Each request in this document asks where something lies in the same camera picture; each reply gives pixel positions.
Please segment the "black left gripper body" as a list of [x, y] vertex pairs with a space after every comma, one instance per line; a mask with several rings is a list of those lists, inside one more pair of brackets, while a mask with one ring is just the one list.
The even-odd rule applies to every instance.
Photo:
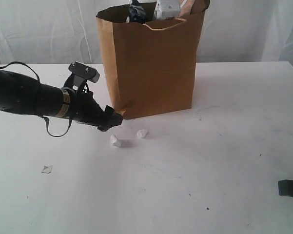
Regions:
[[86, 90], [71, 96], [68, 117], [78, 123], [96, 127], [106, 122], [104, 111], [93, 99], [93, 92]]

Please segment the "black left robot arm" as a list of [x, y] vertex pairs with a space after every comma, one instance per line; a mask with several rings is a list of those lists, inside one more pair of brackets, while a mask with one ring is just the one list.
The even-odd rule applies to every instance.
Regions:
[[122, 124], [123, 117], [112, 107], [101, 109], [88, 81], [96, 83], [99, 73], [80, 62], [69, 65], [71, 72], [62, 88], [41, 83], [40, 78], [6, 71], [0, 66], [0, 111], [38, 116], [49, 125], [49, 117], [95, 126], [102, 132]]

